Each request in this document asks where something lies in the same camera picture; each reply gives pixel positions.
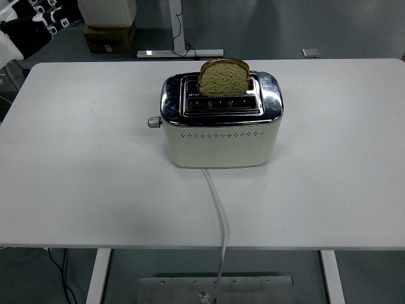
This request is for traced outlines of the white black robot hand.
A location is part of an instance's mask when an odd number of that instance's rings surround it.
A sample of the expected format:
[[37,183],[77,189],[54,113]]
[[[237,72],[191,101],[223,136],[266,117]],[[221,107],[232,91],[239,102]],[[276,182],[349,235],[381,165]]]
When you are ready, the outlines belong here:
[[1,67],[29,58],[81,19],[77,1],[1,1]]

